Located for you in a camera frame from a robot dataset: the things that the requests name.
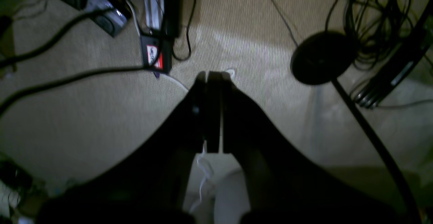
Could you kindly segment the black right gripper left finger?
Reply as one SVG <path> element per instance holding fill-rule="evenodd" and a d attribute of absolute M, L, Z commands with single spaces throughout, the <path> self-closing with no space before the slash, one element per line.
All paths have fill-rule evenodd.
<path fill-rule="evenodd" d="M 122 162 L 46 202 L 37 224 L 195 224 L 182 210 L 193 161 L 220 141 L 219 72 L 200 72 L 168 118 Z"/>

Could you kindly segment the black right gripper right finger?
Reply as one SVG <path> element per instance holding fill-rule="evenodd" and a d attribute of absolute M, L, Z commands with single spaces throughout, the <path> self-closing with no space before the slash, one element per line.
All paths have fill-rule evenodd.
<path fill-rule="evenodd" d="M 299 152 L 222 73 L 223 152 L 243 170 L 249 210 L 240 224 L 398 224 L 393 207 Z"/>

